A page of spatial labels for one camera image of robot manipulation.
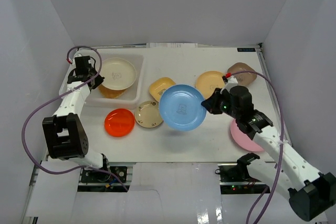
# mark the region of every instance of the gray wall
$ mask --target gray wall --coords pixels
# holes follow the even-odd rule
[[[296,150],[336,174],[336,0],[287,0],[265,41]],[[327,212],[336,223],[336,207]]]
[[[75,44],[263,42],[286,0],[51,0]]]
[[[33,164],[21,144],[28,114],[58,93],[72,46],[50,0],[0,0],[0,222],[20,222]],[[28,125],[36,158],[45,149],[41,122],[56,104]]]

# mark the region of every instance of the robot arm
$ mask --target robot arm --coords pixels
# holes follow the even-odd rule
[[[305,161],[287,142],[280,141],[272,121],[255,110],[252,96],[246,87],[238,86],[235,77],[226,79],[223,89],[202,102],[211,114],[228,114],[236,119],[238,128],[259,144],[275,161],[283,144],[282,169],[276,191],[289,200],[293,211],[303,220],[310,221],[336,203],[336,178],[322,174]],[[272,185],[276,170],[254,153],[244,155],[230,171],[243,178],[256,178]]]
[[[107,159],[103,154],[89,148],[88,138],[79,117],[85,99],[92,89],[103,82],[104,77],[97,76],[93,81],[74,90],[97,72],[91,64],[90,56],[77,56],[73,65],[75,68],[70,72],[67,82],[67,91],[73,92],[66,95],[53,116],[44,118],[42,123],[48,152],[51,158],[102,168]]]

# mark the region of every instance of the pink plate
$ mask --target pink plate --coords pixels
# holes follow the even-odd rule
[[[235,142],[243,149],[249,152],[263,152],[264,149],[253,142],[246,134],[240,131],[236,124],[236,120],[231,123],[231,135]]]

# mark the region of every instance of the black label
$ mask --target black label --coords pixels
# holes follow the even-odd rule
[[[256,49],[255,48],[237,48],[238,52],[255,52]]]

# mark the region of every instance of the white wall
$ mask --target white wall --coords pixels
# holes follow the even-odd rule
[[[75,44],[263,42],[286,0],[51,0]]]
[[[21,144],[24,119],[57,95],[73,46],[50,0],[0,0],[0,222],[20,222],[33,164]],[[41,122],[56,105],[28,125],[36,158],[45,149]]]
[[[265,58],[296,150],[336,175],[336,0],[287,0]],[[327,216],[336,223],[336,207]]]

